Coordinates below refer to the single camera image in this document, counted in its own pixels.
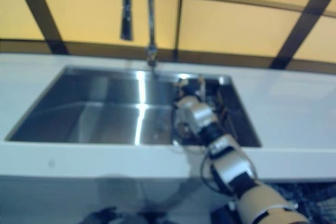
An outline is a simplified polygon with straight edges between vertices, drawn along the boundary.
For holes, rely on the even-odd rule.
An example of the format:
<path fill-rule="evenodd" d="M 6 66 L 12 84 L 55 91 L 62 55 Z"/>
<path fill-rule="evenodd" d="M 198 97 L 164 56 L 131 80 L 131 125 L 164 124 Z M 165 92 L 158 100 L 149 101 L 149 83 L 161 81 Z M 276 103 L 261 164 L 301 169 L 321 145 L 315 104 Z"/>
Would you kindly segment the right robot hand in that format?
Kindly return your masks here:
<path fill-rule="evenodd" d="M 203 76 L 197 78 L 179 79 L 177 84 L 177 99 L 194 96 L 201 102 L 206 99 L 206 81 Z"/>

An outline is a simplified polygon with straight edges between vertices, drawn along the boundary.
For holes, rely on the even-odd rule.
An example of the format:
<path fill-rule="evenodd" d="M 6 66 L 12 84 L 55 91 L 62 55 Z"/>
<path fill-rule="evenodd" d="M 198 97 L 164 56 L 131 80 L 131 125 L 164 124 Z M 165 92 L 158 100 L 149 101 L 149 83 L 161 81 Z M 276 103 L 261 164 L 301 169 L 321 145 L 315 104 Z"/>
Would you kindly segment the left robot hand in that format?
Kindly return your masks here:
<path fill-rule="evenodd" d="M 125 214 L 117 212 L 116 207 L 106 207 L 98 211 L 94 211 L 86 215 L 79 224 L 90 224 L 90 223 L 110 223 L 117 219 L 122 219 L 125 217 Z"/>

